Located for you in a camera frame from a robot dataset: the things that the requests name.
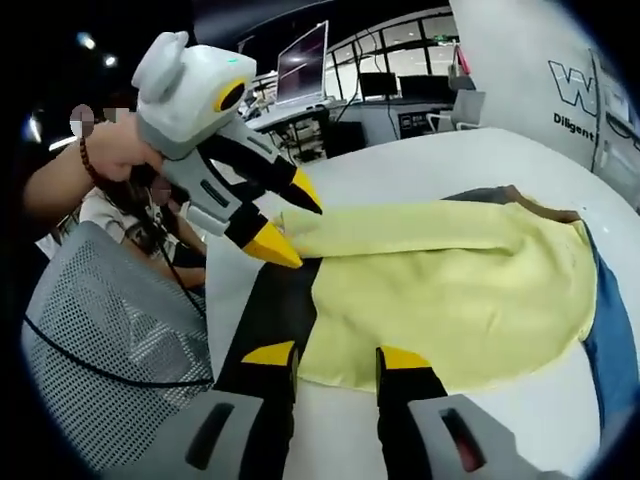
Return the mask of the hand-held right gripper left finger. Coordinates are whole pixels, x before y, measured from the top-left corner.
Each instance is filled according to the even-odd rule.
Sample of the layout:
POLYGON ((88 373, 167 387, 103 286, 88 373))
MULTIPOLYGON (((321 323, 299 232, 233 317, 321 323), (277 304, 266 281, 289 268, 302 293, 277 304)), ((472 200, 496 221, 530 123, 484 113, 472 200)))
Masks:
POLYGON ((143 456, 109 479, 280 479, 294 433, 298 348, 259 347, 167 419, 143 456))

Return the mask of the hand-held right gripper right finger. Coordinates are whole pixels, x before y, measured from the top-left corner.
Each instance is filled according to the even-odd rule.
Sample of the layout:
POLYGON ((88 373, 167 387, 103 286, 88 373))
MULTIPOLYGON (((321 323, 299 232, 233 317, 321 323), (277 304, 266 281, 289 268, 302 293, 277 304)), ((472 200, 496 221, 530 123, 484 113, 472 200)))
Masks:
POLYGON ((377 434, 390 479, 565 479, 517 451, 515 435, 468 397, 447 393, 431 364, 376 349, 377 434))

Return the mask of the person's left hand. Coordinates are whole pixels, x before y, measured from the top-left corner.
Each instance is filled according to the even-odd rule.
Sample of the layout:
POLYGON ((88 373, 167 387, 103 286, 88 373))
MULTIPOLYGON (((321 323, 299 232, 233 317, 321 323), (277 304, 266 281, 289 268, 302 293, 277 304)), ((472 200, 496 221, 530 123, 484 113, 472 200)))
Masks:
POLYGON ((103 178, 128 180, 134 166, 149 165, 162 170, 162 155, 143 141, 138 134, 137 116, 127 112, 115 123, 97 125, 86 141, 89 163, 103 178))

